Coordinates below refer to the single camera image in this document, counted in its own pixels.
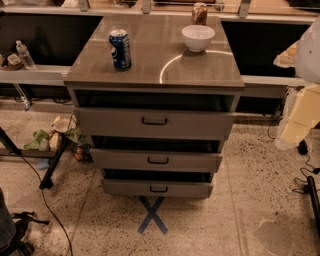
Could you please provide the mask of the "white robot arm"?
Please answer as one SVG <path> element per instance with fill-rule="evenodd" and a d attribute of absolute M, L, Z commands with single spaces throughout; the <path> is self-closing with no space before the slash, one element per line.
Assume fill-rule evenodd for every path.
<path fill-rule="evenodd" d="M 320 18 L 317 18 L 301 38 L 278 55 L 274 65 L 294 67 L 298 78 L 308 85 L 285 101 L 275 146 L 288 150 L 299 145 L 311 129 L 320 123 Z"/>

